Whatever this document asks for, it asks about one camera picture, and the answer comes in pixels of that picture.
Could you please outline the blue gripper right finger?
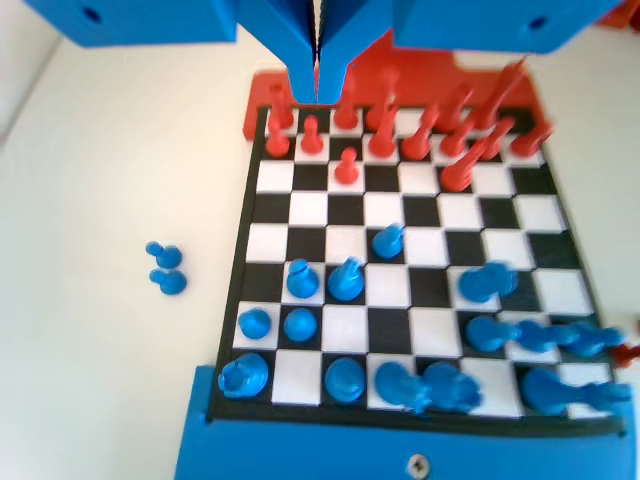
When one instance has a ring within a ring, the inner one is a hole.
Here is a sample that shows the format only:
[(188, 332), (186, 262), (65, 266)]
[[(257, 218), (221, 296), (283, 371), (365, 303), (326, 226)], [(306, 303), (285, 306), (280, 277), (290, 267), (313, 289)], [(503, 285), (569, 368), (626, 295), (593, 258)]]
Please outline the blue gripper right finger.
[(336, 104), (349, 64), (392, 26), (391, 0), (335, 0), (320, 5), (318, 103)]

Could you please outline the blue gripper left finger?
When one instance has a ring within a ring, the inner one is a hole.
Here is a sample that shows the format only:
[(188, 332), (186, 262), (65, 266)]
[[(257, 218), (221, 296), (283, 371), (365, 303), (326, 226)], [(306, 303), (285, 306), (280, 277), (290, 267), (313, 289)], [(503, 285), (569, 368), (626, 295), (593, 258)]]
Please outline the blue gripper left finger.
[(314, 104), (317, 51), (313, 1), (240, 1), (238, 23), (286, 65), (295, 100)]

